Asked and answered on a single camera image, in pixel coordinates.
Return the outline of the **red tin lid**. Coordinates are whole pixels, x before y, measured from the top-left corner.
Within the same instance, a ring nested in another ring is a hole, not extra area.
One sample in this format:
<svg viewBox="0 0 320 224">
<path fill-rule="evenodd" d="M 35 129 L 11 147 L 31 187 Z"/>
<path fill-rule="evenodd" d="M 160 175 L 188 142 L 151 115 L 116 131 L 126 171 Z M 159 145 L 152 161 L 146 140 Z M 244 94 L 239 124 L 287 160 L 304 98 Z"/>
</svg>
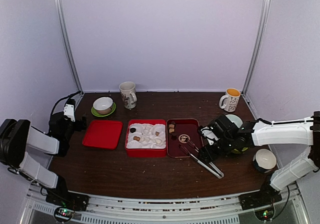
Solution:
<svg viewBox="0 0 320 224">
<path fill-rule="evenodd" d="M 122 133 L 121 121 L 93 120 L 86 130 L 82 144 L 86 147 L 114 150 Z"/>
</svg>

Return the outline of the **red tin box base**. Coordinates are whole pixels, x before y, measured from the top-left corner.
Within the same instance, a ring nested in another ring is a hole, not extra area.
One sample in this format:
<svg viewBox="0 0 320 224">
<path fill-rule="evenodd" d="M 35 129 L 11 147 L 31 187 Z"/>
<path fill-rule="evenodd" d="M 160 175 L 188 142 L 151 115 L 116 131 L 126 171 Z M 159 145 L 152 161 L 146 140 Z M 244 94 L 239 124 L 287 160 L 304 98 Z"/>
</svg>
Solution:
<svg viewBox="0 0 320 224">
<path fill-rule="evenodd" d="M 148 124 L 164 124 L 165 125 L 165 134 L 166 134 L 166 148 L 165 149 L 127 149 L 127 139 L 129 134 L 129 125 L 133 123 L 148 123 Z M 160 158 L 165 157 L 167 154 L 167 147 L 168 147 L 168 139 L 167 139 L 167 128 L 166 128 L 166 121 L 163 119 L 132 119 L 128 123 L 128 128 L 126 131 L 126 140 L 125 140 L 125 150 L 129 157 L 135 158 Z"/>
</svg>

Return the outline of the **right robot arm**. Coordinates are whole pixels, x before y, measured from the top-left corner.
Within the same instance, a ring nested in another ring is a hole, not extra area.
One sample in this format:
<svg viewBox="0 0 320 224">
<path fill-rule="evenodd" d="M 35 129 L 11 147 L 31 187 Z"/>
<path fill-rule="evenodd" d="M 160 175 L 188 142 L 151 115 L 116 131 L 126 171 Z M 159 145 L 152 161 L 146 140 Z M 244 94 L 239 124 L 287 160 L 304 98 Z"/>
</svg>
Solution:
<svg viewBox="0 0 320 224">
<path fill-rule="evenodd" d="M 267 121 L 262 118 L 243 122 L 233 114 L 222 114 L 207 126 L 200 126 L 199 134 L 207 139 L 199 155 L 212 162 L 230 153 L 240 154 L 251 147 L 265 145 L 305 145 L 306 149 L 289 164 L 272 175 L 267 185 L 256 194 L 259 204 L 268 204 L 276 192 L 292 182 L 320 168 L 320 113 L 291 121 Z"/>
</svg>

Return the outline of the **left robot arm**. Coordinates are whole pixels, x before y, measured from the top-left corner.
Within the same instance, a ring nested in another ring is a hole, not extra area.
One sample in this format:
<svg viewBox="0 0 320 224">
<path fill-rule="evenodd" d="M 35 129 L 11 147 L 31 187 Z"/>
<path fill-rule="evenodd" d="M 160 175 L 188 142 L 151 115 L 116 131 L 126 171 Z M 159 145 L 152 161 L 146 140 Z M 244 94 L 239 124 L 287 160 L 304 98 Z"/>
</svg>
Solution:
<svg viewBox="0 0 320 224">
<path fill-rule="evenodd" d="M 52 192 L 52 197 L 61 206 L 72 202 L 66 181 L 60 175 L 48 170 L 31 154 L 31 150 L 48 156 L 64 157 L 70 148 L 74 132 L 87 128 L 87 117 L 73 120 L 62 112 L 55 113 L 49 120 L 48 133 L 31 125 L 26 119 L 5 119 L 0 125 L 0 162 L 14 174 L 39 183 Z"/>
</svg>

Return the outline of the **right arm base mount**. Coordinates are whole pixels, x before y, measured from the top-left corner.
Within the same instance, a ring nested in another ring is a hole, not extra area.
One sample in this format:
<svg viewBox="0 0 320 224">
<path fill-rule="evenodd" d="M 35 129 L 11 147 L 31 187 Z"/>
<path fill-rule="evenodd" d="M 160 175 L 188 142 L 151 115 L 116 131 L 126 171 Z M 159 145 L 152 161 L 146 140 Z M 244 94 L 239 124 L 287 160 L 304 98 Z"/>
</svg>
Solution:
<svg viewBox="0 0 320 224">
<path fill-rule="evenodd" d="M 260 192 L 242 194 L 238 198 L 243 211 L 257 209 L 264 206 L 271 206 L 272 204 L 282 200 L 282 196 L 280 194 L 270 196 L 263 195 Z"/>
</svg>

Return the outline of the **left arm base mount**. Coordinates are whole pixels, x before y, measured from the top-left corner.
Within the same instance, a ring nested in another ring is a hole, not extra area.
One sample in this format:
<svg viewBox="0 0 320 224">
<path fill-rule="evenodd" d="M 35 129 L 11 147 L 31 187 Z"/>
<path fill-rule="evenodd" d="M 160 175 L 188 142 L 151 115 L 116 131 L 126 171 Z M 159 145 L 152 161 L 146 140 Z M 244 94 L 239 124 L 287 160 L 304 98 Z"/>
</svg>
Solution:
<svg viewBox="0 0 320 224">
<path fill-rule="evenodd" d="M 73 211 L 86 211 L 89 199 L 90 198 L 87 195 L 76 193 L 70 193 L 67 198 L 61 198 L 54 194 L 47 194 L 45 201 Z"/>
</svg>

